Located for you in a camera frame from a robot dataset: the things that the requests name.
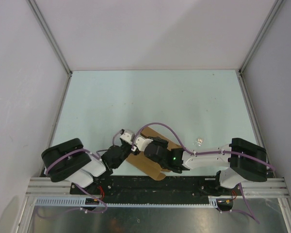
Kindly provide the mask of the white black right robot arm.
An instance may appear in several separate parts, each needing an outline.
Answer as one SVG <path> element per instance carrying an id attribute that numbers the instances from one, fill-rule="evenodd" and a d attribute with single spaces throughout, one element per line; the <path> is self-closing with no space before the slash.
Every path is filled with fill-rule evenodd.
<path id="1" fill-rule="evenodd" d="M 241 182 L 267 181 L 267 153 L 265 148 L 241 138 L 210 151 L 189 152 L 183 148 L 168 149 L 168 143 L 155 138 L 144 150 L 144 155 L 163 169 L 181 174 L 200 167 L 223 167 L 216 172 L 214 190 L 225 195 Z"/>

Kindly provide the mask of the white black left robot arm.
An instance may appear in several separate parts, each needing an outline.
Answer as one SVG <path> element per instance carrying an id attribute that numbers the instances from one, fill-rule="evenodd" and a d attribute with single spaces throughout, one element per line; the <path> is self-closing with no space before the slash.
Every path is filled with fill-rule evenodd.
<path id="1" fill-rule="evenodd" d="M 113 171 L 131 154 L 131 144 L 121 140 L 120 146 L 110 146 L 102 155 L 85 149 L 80 139 L 74 138 L 42 152 L 45 175 L 53 183 L 69 181 L 92 194 L 97 190 L 96 179 L 113 174 Z"/>

